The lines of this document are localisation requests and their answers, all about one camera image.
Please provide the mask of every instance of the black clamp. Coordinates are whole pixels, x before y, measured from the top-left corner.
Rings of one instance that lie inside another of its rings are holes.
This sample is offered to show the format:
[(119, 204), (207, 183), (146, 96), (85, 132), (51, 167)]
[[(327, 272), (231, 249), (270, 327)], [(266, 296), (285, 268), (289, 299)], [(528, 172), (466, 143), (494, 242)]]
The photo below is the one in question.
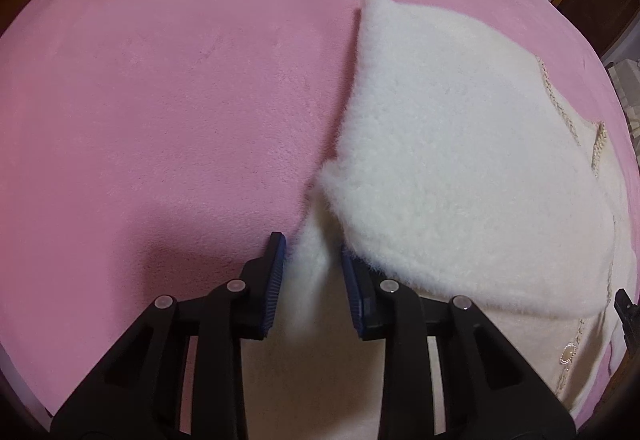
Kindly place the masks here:
[[(59, 440), (246, 440), (240, 339), (266, 337), (286, 240), (198, 299), (160, 296), (71, 394), (51, 424)], [(191, 336), (198, 336), (191, 435), (178, 430)]]
[(634, 355), (640, 344), (640, 307), (631, 302), (623, 288), (616, 292), (613, 307), (622, 321), (626, 349), (630, 355)]
[[(466, 296), (421, 298), (347, 250), (342, 269), (354, 328), (385, 339), (378, 440), (565, 440), (574, 420), (514, 346)], [(434, 436), (427, 337), (435, 336), (446, 432)]]

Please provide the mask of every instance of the decorative button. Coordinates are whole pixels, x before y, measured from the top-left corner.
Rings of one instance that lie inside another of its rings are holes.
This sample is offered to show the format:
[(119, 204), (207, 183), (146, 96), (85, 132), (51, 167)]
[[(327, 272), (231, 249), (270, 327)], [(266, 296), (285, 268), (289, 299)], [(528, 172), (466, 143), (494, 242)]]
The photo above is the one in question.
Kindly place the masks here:
[(567, 346), (564, 347), (562, 355), (560, 356), (560, 364), (568, 364), (569, 362), (571, 362), (575, 357), (577, 351), (578, 348), (574, 343), (567, 344)]
[(453, 306), (461, 310), (469, 310), (473, 306), (473, 303), (466, 295), (457, 295), (453, 298)]
[(154, 301), (154, 305), (156, 305), (156, 308), (159, 308), (161, 310), (169, 308), (169, 306), (171, 306), (172, 304), (174, 304), (174, 298), (170, 295), (161, 295)]
[(400, 289), (400, 285), (393, 279), (385, 279), (382, 283), (380, 283), (380, 288), (385, 292), (389, 292), (390, 294), (392, 294), (393, 292), (397, 292)]
[(226, 289), (229, 292), (242, 292), (246, 288), (246, 283), (242, 279), (232, 279), (226, 284)]

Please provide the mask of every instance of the white garment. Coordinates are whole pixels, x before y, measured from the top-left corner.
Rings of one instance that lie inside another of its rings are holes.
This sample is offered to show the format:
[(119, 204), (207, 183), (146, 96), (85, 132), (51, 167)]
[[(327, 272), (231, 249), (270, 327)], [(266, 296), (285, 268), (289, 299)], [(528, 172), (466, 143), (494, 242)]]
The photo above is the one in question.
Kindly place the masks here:
[(634, 290), (636, 258), (611, 146), (596, 178), (597, 125), (552, 95), (575, 136), (535, 56), (501, 34), (366, 1), (337, 159), (293, 240), (270, 337), (243, 344), (252, 438), (376, 437), (384, 346), (351, 326), (343, 239), (423, 295), (474, 298), (578, 413), (618, 326), (610, 292)]

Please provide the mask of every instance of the pink blanket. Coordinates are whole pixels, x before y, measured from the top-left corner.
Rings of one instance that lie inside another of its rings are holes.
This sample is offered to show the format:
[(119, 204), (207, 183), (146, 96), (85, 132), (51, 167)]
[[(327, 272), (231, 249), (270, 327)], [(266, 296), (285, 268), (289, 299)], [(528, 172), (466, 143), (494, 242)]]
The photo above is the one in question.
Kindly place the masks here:
[[(625, 119), (578, 31), (546, 0), (396, 1), (497, 28), (606, 121), (638, 251)], [(34, 0), (5, 33), (0, 342), (51, 411), (156, 295), (203, 295), (271, 230), (295, 234), (350, 89), (359, 4)]]

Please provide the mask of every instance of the pink fleece bedspread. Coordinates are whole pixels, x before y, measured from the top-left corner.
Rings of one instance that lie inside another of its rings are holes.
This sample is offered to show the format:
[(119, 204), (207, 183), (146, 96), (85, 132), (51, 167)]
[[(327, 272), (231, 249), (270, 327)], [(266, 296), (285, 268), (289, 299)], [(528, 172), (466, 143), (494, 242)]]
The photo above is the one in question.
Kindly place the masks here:
[[(606, 122), (638, 251), (638, 167), (580, 33), (547, 0), (396, 1), (497, 28)], [(295, 235), (350, 90), (359, 5), (33, 0), (4, 34), (0, 342), (49, 410), (156, 295), (203, 295), (272, 230)]]

